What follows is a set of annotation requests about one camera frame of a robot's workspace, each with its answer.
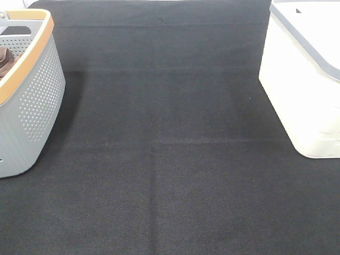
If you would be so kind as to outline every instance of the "gray basket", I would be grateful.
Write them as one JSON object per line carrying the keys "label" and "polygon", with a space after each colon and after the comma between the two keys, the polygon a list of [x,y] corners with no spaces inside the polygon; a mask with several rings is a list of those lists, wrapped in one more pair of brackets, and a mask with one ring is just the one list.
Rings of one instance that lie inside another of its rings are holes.
{"label": "gray basket", "polygon": [[0,26],[26,26],[30,35],[0,35],[0,46],[23,54],[0,81],[0,177],[28,170],[57,117],[65,79],[45,10],[0,12]]}

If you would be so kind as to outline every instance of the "black tablecloth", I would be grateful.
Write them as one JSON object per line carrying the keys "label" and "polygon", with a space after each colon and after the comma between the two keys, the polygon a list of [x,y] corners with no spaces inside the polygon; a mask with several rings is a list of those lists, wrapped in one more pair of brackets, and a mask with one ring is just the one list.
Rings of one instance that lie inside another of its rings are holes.
{"label": "black tablecloth", "polygon": [[0,180],[0,253],[339,254],[340,161],[299,155],[258,80],[269,3],[36,2],[66,91]]}

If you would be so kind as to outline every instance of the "plastic basket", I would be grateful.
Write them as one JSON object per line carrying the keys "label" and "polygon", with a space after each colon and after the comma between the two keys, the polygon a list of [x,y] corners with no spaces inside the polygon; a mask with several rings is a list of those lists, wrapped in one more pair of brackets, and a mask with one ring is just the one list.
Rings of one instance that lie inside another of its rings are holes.
{"label": "plastic basket", "polygon": [[259,78],[293,146],[340,158],[339,1],[273,0]]}
{"label": "plastic basket", "polygon": [[0,35],[0,46],[14,57],[23,54],[0,81],[0,177],[6,177],[36,162],[57,117],[65,79],[48,11],[0,12],[0,26],[31,30],[30,35]]}

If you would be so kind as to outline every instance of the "container lid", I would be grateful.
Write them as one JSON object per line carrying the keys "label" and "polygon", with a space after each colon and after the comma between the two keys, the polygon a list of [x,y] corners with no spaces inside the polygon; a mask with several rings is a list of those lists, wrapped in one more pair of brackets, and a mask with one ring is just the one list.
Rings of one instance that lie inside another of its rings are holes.
{"label": "container lid", "polygon": [[270,11],[323,71],[340,80],[339,0],[273,0]]}

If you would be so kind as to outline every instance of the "brown object in basket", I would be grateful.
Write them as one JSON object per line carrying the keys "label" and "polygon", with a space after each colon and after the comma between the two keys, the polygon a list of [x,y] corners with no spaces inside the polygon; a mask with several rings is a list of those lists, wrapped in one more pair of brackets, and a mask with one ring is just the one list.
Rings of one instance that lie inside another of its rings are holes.
{"label": "brown object in basket", "polygon": [[20,54],[15,59],[9,60],[3,67],[0,68],[0,81],[10,71],[10,69],[20,59],[21,56],[22,56],[22,54]]}
{"label": "brown object in basket", "polygon": [[3,67],[10,60],[10,50],[5,47],[0,47],[0,67]]}

